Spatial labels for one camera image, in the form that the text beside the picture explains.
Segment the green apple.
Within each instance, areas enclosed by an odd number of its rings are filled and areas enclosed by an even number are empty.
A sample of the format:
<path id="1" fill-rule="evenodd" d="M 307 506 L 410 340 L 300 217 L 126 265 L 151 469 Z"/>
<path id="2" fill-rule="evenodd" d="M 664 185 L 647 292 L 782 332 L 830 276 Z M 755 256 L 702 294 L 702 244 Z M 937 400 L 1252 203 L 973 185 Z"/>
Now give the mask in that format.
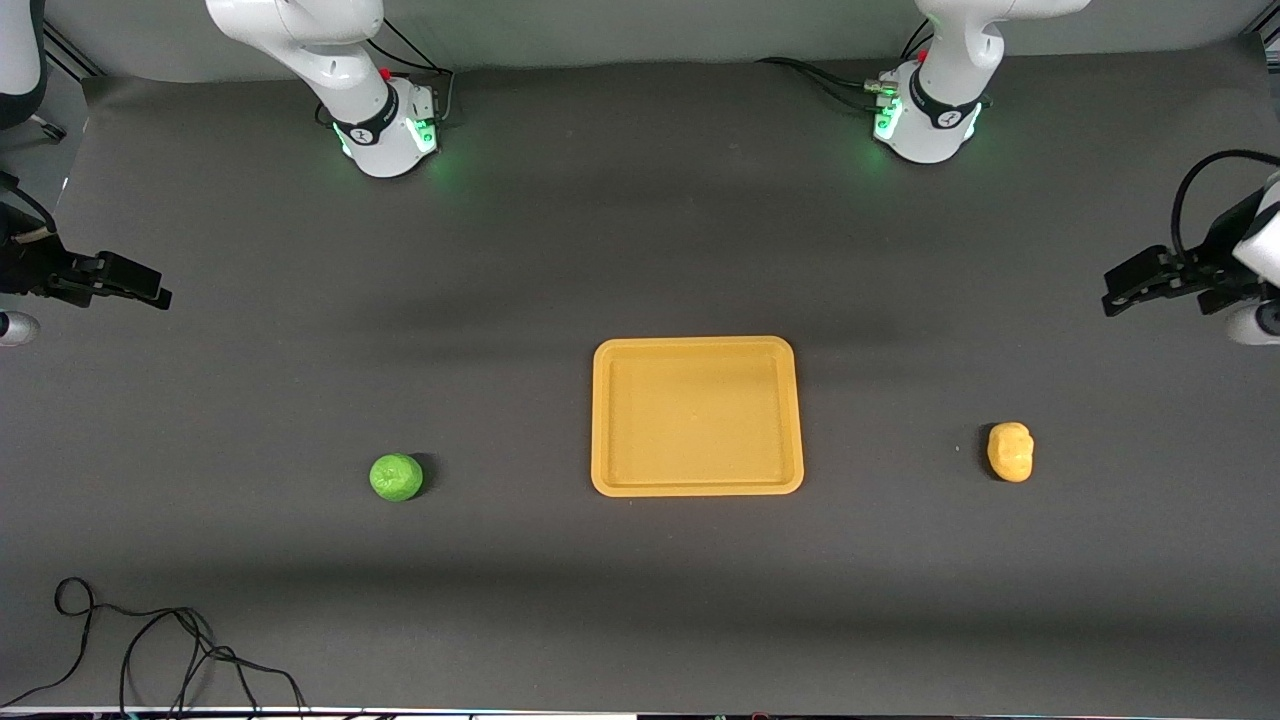
<path id="1" fill-rule="evenodd" d="M 422 489 L 425 473 L 420 462 L 406 454 L 378 457 L 367 473 L 372 491 L 385 501 L 404 502 Z"/>

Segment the yellow potato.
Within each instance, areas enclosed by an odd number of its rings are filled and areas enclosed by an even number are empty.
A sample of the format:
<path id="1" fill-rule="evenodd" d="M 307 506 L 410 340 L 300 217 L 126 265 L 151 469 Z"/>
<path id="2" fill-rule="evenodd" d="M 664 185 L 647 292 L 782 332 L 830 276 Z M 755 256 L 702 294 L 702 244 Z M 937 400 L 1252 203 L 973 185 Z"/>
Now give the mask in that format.
<path id="1" fill-rule="evenodd" d="M 1023 483 L 1034 469 L 1036 441 L 1020 421 L 1004 421 L 989 428 L 986 455 L 991 471 L 1001 480 Z"/>

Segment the dark grey table mat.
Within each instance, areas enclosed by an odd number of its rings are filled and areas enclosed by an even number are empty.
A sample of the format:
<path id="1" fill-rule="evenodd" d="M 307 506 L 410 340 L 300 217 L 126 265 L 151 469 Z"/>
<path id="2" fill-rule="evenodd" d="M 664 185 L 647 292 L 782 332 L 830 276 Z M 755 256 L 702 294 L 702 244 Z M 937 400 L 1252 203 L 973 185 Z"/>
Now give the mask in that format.
<path id="1" fill-rule="evenodd" d="M 989 92 L 914 167 L 778 67 L 474 72 L 378 181 L 296 81 L 88 85 L 64 240 L 174 300 L 0 351 L 0 702 L 82 577 L 319 706 L 1280 716 L 1280 350 L 1100 304 L 1196 161 L 1280 151 L 1258 44 Z M 801 486 L 596 492 L 596 348 L 726 336 L 794 348 Z"/>

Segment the yellow plastic tray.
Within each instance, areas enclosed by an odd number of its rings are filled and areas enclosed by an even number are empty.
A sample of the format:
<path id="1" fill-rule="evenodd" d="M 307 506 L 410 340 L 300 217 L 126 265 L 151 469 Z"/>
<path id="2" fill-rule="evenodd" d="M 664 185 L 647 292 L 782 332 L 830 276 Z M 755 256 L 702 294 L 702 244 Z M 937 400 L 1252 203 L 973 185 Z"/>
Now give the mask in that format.
<path id="1" fill-rule="evenodd" d="M 780 496 L 804 480 L 786 340 L 608 340 L 591 382 L 590 475 L 605 497 Z"/>

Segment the aluminium frame rail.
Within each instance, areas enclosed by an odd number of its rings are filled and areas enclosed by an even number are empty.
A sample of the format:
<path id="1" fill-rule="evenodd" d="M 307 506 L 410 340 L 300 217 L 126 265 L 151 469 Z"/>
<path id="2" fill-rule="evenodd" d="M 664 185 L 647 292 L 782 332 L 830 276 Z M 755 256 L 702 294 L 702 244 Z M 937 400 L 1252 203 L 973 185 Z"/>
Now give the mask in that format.
<path id="1" fill-rule="evenodd" d="M 44 46 L 46 60 L 76 82 L 108 74 L 100 64 L 49 22 L 44 24 Z"/>

